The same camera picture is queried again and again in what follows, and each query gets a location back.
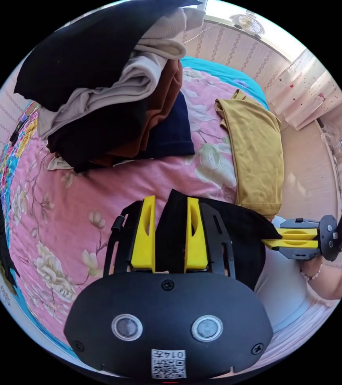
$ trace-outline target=screw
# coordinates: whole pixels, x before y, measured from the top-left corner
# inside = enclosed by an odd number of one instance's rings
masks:
[[[262,352],[262,350],[263,350],[263,344],[256,344],[252,348],[251,353],[256,356],[256,355],[260,354]]]
[[[78,352],[83,352],[84,351],[84,345],[80,341],[75,341],[75,349]]]
[[[162,289],[170,291],[174,288],[175,284],[171,280],[165,280],[162,282]]]

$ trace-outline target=folded clothes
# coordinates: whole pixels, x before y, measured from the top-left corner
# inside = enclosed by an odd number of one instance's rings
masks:
[[[156,89],[167,59],[142,52],[129,59],[120,79],[111,88],[77,88],[58,112],[41,106],[37,132],[46,139],[66,124],[107,105],[145,99]]]
[[[133,160],[194,154],[187,104],[184,95],[179,92],[167,118],[151,130],[147,148],[140,151]],[[126,163],[128,160],[128,158],[115,157],[113,165]]]
[[[166,119],[174,105],[182,86],[183,68],[179,60],[168,60],[160,76],[160,81],[154,93],[147,99],[146,119],[141,135],[135,140],[126,138],[126,143],[112,151],[106,152],[106,156],[93,159],[92,162],[103,166],[111,166],[113,158],[134,158],[140,151],[147,147],[150,130],[159,122]]]
[[[78,88],[112,87],[138,41],[154,23],[197,0],[126,1],[61,28],[21,66],[14,89],[57,112]]]
[[[240,90],[230,100],[217,99],[215,108],[230,136],[236,204],[273,219],[282,205],[281,122]]]
[[[99,108],[74,120],[48,136],[51,153],[76,168],[120,147],[141,134],[147,99]]]
[[[206,13],[195,8],[178,8],[172,15],[159,19],[138,41],[135,50],[152,52],[167,59],[186,55],[183,44],[174,40],[181,32],[200,28]]]
[[[187,195],[171,190],[156,228],[156,270],[184,272]],[[262,239],[280,239],[274,225],[258,213],[213,199],[198,198],[217,210],[232,241],[236,279],[254,290],[266,248]]]

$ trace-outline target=mustard yellow cloth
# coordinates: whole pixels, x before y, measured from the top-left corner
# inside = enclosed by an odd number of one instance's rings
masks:
[[[217,99],[215,109],[230,136],[236,204],[273,219],[282,205],[284,180],[280,120],[241,90],[230,100]]]

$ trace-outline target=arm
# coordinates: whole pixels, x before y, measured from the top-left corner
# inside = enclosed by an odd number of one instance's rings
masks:
[[[323,262],[323,257],[320,256],[311,261],[302,261],[300,267],[308,277],[313,277]],[[308,283],[325,300],[342,298],[342,270],[337,267],[323,265],[318,277]]]

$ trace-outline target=person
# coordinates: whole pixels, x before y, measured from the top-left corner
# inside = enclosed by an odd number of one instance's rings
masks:
[[[284,221],[275,216],[272,223],[280,227]],[[297,261],[266,248],[265,264],[254,291],[266,309],[274,333],[285,329],[319,300],[309,286],[323,300],[340,300],[342,270],[326,265],[322,256]]]
[[[342,298],[342,270],[324,264],[320,255],[311,261],[300,263],[301,273],[310,287],[325,300],[340,300]]]

